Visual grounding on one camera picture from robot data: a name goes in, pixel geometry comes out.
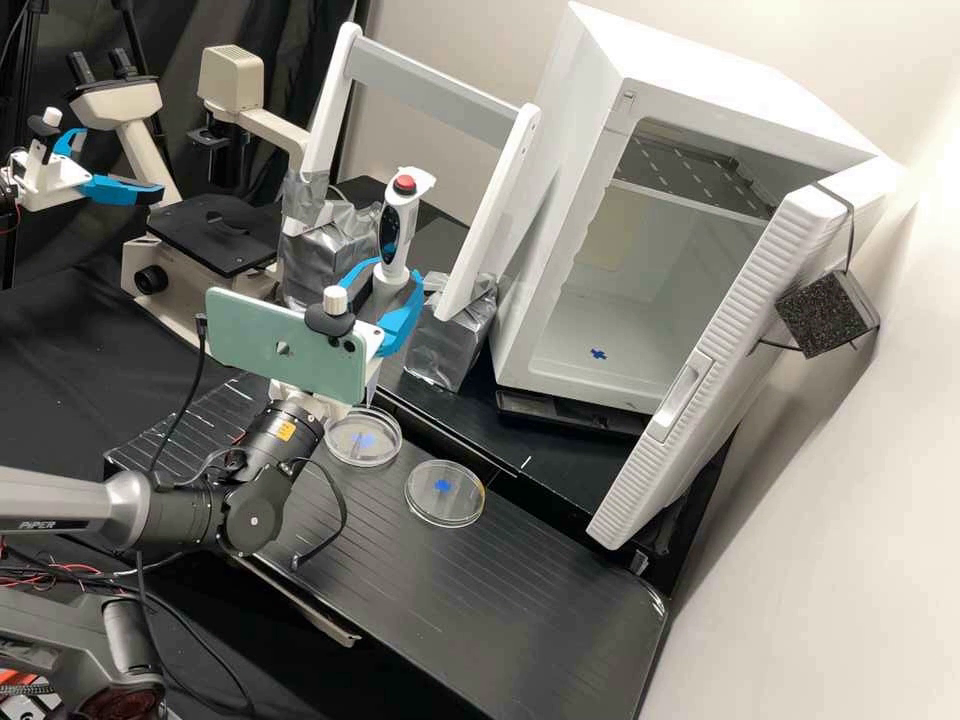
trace petri dish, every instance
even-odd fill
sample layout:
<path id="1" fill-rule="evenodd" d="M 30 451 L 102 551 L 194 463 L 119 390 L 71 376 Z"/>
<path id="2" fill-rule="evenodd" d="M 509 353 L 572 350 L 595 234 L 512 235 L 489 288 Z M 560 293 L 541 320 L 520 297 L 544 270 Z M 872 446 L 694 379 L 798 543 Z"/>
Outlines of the petri dish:
<path id="1" fill-rule="evenodd" d="M 356 407 L 329 423 L 323 440 L 330 454 L 355 467 L 388 463 L 400 452 L 403 436 L 393 416 L 378 408 Z"/>
<path id="2" fill-rule="evenodd" d="M 480 478 L 460 463 L 427 460 L 410 472 L 404 496 L 413 513 L 428 523 L 458 528 L 480 517 L 486 492 Z"/>

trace robotic arm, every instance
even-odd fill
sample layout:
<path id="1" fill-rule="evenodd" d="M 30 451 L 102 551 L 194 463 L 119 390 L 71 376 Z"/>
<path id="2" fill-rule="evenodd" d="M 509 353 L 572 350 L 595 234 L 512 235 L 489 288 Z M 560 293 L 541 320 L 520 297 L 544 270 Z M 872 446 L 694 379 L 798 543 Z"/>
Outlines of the robotic arm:
<path id="1" fill-rule="evenodd" d="M 271 402 L 226 454 L 216 481 L 106 483 L 0 468 L 0 535 L 96 533 L 118 549 L 220 548 L 242 557 L 277 537 L 283 505 L 323 436 L 307 396 Z M 154 718 L 164 685 L 142 606 L 83 594 L 63 604 L 0 587 L 0 666 L 43 675 L 92 720 Z"/>

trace black ramp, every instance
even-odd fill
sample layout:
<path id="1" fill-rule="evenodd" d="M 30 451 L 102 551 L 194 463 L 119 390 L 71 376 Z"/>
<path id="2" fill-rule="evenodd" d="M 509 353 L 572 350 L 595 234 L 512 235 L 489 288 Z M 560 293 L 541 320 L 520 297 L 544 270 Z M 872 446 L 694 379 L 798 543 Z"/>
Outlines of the black ramp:
<path id="1" fill-rule="evenodd" d="M 191 474 L 263 407 L 265 386 L 241 375 L 196 401 L 160 464 Z M 142 468 L 167 422 L 108 457 Z M 632 720 L 666 626 L 660 596 L 489 489 L 473 525 L 450 530 L 420 520 L 403 484 L 431 457 L 404 441 L 386 467 L 359 469 L 321 445 L 314 459 L 346 496 L 347 527 L 291 571 L 293 553 L 340 522 L 333 493 L 308 465 L 280 537 L 257 558 L 491 718 Z"/>

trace blue cross marker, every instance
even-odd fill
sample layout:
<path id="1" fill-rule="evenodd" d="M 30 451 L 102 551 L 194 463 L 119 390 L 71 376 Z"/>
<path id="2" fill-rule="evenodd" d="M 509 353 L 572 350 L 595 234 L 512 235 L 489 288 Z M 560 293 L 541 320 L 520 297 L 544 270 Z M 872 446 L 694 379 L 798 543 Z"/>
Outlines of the blue cross marker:
<path id="1" fill-rule="evenodd" d="M 354 433 L 352 439 L 354 445 L 361 450 L 366 450 L 376 441 L 373 435 L 368 435 L 367 433 Z"/>

